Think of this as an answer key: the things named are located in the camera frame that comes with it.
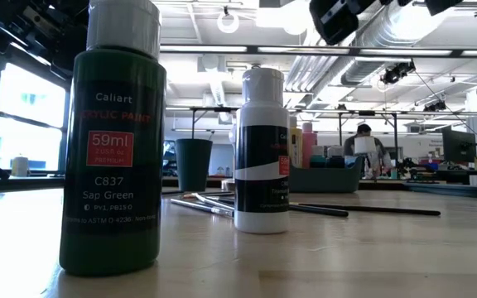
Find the pale cylindrical container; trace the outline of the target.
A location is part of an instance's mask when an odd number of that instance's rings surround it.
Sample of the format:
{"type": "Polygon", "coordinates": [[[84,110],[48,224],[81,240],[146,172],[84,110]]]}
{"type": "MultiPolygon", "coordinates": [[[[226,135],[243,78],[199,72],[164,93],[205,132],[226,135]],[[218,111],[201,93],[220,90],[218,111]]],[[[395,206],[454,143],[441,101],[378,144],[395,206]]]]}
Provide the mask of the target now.
{"type": "Polygon", "coordinates": [[[27,177],[29,175],[29,160],[24,156],[16,156],[12,159],[11,176],[27,177]]]}

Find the short paintbrush orange ferrule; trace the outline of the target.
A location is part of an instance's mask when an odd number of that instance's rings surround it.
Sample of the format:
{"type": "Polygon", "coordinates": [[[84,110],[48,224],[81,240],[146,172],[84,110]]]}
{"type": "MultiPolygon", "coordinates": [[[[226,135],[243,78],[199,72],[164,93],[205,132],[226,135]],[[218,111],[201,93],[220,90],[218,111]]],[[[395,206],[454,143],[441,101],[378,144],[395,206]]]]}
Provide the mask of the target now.
{"type": "Polygon", "coordinates": [[[338,209],[344,211],[358,211],[358,212],[374,212],[374,213],[391,213],[391,214],[416,214],[425,216],[441,216],[441,212],[437,210],[426,209],[399,209],[389,207],[377,206],[362,206],[362,205],[340,205],[340,204],[307,204],[299,203],[297,205],[317,208],[338,209]]]}

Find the silver ventilation duct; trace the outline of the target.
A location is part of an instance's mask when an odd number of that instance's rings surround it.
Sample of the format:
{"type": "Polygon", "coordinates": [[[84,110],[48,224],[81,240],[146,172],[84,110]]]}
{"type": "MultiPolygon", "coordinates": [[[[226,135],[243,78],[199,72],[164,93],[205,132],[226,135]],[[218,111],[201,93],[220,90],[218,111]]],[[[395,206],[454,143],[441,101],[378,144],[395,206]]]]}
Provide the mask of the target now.
{"type": "MultiPolygon", "coordinates": [[[[426,7],[414,7],[412,4],[401,7],[393,2],[356,36],[352,46],[411,47],[434,31],[440,22],[439,18],[430,15],[426,7]]],[[[382,66],[382,61],[354,59],[340,82],[346,85],[361,84],[382,66]]]]}

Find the black overhead frame beam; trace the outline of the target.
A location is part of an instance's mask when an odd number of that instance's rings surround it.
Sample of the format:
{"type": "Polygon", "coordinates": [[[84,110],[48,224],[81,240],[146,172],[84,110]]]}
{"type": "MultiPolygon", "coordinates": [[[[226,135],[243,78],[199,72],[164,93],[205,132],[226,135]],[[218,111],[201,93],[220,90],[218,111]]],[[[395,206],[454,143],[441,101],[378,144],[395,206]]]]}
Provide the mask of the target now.
{"type": "Polygon", "coordinates": [[[161,45],[161,53],[477,59],[477,49],[440,49],[423,47],[230,46],[163,44],[161,45]]]}

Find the black computer monitor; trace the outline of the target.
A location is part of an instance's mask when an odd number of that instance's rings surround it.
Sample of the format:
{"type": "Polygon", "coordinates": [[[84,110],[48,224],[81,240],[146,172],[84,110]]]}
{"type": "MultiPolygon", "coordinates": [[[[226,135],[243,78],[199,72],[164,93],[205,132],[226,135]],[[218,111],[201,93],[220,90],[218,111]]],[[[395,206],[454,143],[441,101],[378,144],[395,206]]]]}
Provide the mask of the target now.
{"type": "Polygon", "coordinates": [[[476,140],[473,133],[444,129],[441,134],[444,157],[447,161],[455,163],[475,161],[476,140]]]}

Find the small green paint bottle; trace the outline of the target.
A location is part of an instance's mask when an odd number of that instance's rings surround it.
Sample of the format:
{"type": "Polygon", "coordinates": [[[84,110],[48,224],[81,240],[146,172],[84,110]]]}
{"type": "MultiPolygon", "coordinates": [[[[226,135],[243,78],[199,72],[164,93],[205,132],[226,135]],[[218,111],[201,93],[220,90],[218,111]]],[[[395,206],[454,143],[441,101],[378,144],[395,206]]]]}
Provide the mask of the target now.
{"type": "Polygon", "coordinates": [[[75,57],[60,266],[109,276],[151,266],[160,249],[166,69],[152,0],[89,0],[75,57]]]}

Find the white cylindrical object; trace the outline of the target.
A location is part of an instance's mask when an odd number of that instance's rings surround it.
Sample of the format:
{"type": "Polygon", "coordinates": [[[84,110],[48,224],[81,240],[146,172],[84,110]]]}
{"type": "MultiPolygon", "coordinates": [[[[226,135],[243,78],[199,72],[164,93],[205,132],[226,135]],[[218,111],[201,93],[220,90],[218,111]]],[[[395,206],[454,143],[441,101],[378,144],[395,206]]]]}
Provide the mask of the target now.
{"type": "Polygon", "coordinates": [[[377,151],[375,138],[371,136],[356,137],[354,139],[354,154],[366,155],[377,151]]]}

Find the person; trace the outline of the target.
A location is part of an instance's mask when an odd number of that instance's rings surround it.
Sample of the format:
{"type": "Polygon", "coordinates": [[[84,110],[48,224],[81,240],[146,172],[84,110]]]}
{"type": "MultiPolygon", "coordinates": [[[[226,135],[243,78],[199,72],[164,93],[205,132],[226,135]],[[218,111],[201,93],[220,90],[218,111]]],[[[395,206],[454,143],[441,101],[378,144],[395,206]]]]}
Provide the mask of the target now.
{"type": "MultiPolygon", "coordinates": [[[[355,156],[354,153],[354,141],[357,137],[371,137],[372,129],[367,124],[361,124],[357,127],[357,132],[352,137],[347,138],[344,141],[344,155],[345,156],[355,156]]],[[[392,168],[391,156],[386,151],[383,143],[373,137],[374,140],[374,147],[376,148],[376,152],[372,152],[368,154],[368,176],[372,177],[373,179],[378,178],[382,175],[383,170],[389,171],[392,168]]]]}

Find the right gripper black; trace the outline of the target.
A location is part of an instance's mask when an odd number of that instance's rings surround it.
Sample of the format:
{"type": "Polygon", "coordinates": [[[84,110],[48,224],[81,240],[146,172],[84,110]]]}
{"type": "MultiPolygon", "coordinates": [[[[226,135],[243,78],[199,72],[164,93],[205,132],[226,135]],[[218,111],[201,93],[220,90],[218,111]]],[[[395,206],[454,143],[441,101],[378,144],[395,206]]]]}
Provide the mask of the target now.
{"type": "Polygon", "coordinates": [[[311,0],[309,11],[322,39],[334,46],[359,28],[358,15],[376,1],[388,5],[388,0],[311,0]]]}

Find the large pink paint bottle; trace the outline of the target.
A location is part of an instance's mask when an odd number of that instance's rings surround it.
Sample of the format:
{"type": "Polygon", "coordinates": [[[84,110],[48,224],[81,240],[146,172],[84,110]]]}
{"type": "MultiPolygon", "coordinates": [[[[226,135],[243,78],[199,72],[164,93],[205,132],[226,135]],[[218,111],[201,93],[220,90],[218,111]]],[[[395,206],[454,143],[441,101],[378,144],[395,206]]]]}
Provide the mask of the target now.
{"type": "Polygon", "coordinates": [[[317,145],[317,133],[313,131],[311,122],[302,124],[302,167],[309,168],[312,157],[312,147],[317,145]]]}

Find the teal plastic bin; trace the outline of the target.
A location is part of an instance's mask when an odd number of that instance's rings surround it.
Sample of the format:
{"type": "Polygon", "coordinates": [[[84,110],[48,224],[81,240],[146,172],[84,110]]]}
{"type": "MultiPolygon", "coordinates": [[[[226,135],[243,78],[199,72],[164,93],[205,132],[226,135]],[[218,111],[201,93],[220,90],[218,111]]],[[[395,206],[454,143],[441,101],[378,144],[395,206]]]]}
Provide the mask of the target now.
{"type": "Polygon", "coordinates": [[[291,193],[353,193],[359,188],[361,166],[352,168],[296,168],[291,166],[291,193]]]}

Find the small white paint bottle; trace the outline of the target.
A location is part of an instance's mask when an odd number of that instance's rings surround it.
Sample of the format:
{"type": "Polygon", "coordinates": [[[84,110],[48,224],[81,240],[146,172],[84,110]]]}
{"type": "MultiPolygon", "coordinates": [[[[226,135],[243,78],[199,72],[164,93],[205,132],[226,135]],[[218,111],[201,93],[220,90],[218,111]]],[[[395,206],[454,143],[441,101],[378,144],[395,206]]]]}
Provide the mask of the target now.
{"type": "Polygon", "coordinates": [[[243,74],[244,104],[235,137],[234,226],[245,233],[284,233],[289,227],[289,112],[284,74],[269,68],[243,74]]]}

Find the teal ribbed plastic cup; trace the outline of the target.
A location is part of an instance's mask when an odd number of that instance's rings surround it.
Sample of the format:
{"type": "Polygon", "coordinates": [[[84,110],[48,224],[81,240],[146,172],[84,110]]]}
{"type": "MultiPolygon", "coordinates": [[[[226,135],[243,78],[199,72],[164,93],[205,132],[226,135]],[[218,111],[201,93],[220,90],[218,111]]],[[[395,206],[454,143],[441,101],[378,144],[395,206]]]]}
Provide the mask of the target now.
{"type": "Polygon", "coordinates": [[[206,188],[213,142],[205,139],[177,139],[176,162],[180,190],[202,192],[206,188]]]}

